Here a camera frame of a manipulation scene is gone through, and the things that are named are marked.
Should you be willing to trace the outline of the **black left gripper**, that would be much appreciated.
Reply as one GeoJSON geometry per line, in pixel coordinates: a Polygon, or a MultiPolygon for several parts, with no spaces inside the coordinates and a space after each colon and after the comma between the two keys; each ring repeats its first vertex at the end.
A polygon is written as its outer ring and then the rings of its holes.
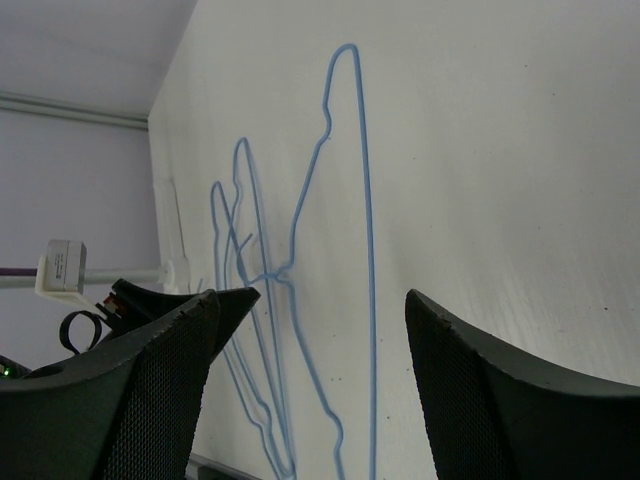
{"type": "MultiPolygon", "coordinates": [[[[216,292],[219,303],[219,322],[212,361],[251,312],[261,294],[254,287],[216,292]]],[[[112,286],[112,293],[102,304],[95,304],[96,312],[79,310],[63,318],[59,327],[59,341],[66,350],[77,350],[70,331],[77,317],[84,317],[93,325],[93,336],[86,347],[91,350],[100,343],[118,338],[177,309],[195,294],[166,294],[147,290],[124,279],[112,286]]]]}

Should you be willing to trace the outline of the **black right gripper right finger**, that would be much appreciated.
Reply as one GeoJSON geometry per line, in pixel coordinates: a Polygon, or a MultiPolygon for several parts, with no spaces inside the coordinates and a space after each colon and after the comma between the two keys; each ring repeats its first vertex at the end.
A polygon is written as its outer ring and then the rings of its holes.
{"type": "Polygon", "coordinates": [[[438,478],[638,478],[638,387],[534,356],[417,290],[405,323],[438,478]]]}

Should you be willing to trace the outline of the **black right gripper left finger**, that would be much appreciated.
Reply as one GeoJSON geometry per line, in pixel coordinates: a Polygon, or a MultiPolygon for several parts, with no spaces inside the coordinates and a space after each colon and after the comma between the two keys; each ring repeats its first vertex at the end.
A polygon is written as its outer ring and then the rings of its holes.
{"type": "Polygon", "coordinates": [[[1,382],[4,479],[182,479],[218,343],[213,291],[1,382]]]}

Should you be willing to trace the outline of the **grey clothes rack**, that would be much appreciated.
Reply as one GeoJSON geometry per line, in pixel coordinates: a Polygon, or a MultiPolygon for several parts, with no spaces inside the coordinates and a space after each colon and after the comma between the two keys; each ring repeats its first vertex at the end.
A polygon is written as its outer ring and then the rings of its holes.
{"type": "MultiPolygon", "coordinates": [[[[161,264],[148,269],[111,268],[90,269],[86,266],[86,285],[109,284],[118,279],[130,282],[159,283],[170,290],[185,290],[190,281],[190,267],[186,257],[178,199],[174,183],[161,179],[154,184],[157,207],[161,264]]],[[[35,268],[2,268],[1,287],[18,289],[35,287],[35,268]]]]}

